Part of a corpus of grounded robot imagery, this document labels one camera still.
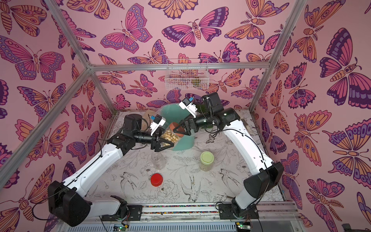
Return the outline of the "brown-lid peanut jar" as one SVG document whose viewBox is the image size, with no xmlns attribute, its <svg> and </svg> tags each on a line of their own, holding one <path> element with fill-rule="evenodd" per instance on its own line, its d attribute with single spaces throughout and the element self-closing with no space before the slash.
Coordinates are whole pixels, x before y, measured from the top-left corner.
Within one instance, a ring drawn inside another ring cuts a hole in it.
<svg viewBox="0 0 371 232">
<path fill-rule="evenodd" d="M 174 146 L 176 146 L 177 143 L 181 140 L 181 137 L 178 137 L 175 134 L 173 134 L 169 128 L 166 129 L 166 131 L 161 135 L 161 137 L 171 138 Z"/>
</svg>

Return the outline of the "clear jar of peanuts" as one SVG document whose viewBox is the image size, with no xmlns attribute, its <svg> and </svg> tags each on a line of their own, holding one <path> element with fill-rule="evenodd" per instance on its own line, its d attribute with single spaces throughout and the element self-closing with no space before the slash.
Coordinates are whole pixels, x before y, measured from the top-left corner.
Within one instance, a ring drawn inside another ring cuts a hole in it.
<svg viewBox="0 0 371 232">
<path fill-rule="evenodd" d="M 155 152 L 151 155 L 151 161 L 154 165 L 154 168 L 161 170 L 166 166 L 166 160 L 161 153 Z"/>
</svg>

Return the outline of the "red jar lid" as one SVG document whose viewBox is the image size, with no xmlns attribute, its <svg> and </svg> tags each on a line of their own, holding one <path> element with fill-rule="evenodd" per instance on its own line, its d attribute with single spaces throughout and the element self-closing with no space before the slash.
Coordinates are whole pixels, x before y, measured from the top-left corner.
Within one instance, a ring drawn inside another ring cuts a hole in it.
<svg viewBox="0 0 371 232">
<path fill-rule="evenodd" d="M 163 183 L 163 176 L 159 173 L 155 173 L 151 176 L 150 182 L 152 186 L 158 187 Z"/>
</svg>

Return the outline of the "brown jar lid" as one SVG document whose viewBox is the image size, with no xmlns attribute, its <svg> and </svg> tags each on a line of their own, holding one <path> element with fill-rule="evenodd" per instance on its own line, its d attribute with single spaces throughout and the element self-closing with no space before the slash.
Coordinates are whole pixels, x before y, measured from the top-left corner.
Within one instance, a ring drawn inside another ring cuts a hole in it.
<svg viewBox="0 0 371 232">
<path fill-rule="evenodd" d="M 185 136 L 185 130 L 184 130 L 184 128 L 181 125 L 179 125 L 178 123 L 176 123 L 176 122 L 171 123 L 169 125 L 169 129 L 171 130 L 171 132 L 173 134 L 175 134 L 178 137 Z"/>
</svg>

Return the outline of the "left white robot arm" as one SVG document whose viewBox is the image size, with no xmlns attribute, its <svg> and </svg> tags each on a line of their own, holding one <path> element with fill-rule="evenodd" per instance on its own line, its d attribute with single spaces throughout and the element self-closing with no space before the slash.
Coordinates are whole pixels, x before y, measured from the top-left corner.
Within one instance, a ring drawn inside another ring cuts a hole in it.
<svg viewBox="0 0 371 232">
<path fill-rule="evenodd" d="M 116 161 L 124 157 L 137 144 L 149 144 L 151 150 L 161 152 L 172 148 L 174 143 L 161 138 L 165 132 L 166 119 L 151 116 L 150 132 L 141 131 L 143 118 L 139 114 L 125 116 L 123 126 L 107 140 L 106 145 L 70 177 L 62 182 L 54 181 L 48 187 L 48 209 L 58 219 L 71 227 L 81 224 L 86 218 L 109 215 L 117 220 L 126 220 L 128 203 L 112 195 L 108 199 L 89 201 L 85 197 L 95 182 Z"/>
</svg>

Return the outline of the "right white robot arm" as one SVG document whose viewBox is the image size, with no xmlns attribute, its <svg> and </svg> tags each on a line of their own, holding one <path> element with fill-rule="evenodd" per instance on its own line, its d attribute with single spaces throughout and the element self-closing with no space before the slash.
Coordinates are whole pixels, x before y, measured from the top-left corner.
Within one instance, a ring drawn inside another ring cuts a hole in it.
<svg viewBox="0 0 371 232">
<path fill-rule="evenodd" d="M 224 109 L 216 92 L 202 96 L 202 104 L 206 110 L 198 115 L 193 98 L 184 98 L 179 106 L 187 110 L 189 116 L 180 121 L 174 132 L 191 135 L 200 128 L 212 125 L 233 142 L 252 175 L 243 181 L 243 189 L 232 199 L 231 209 L 235 217 L 246 217 L 248 211 L 259 203 L 264 194 L 278 185 L 284 167 L 261 150 L 237 112 L 232 108 Z"/>
</svg>

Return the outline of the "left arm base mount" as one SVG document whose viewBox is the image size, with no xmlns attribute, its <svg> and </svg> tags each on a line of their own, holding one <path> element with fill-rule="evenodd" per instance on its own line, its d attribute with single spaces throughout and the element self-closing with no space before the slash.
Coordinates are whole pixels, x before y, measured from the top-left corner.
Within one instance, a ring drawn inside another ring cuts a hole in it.
<svg viewBox="0 0 371 232">
<path fill-rule="evenodd" d="M 119 208 L 113 215 L 101 216 L 103 221 L 140 221 L 143 206 L 129 205 L 125 200 L 119 200 Z"/>
</svg>

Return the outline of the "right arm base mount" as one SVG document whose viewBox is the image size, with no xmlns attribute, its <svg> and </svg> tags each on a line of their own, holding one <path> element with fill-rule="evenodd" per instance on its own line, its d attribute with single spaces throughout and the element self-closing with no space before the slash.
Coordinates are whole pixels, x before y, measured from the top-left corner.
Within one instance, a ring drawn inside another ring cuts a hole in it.
<svg viewBox="0 0 371 232">
<path fill-rule="evenodd" d="M 235 204 L 216 203 L 220 219 L 259 219 L 257 206 L 252 204 L 246 209 L 240 209 Z"/>
</svg>

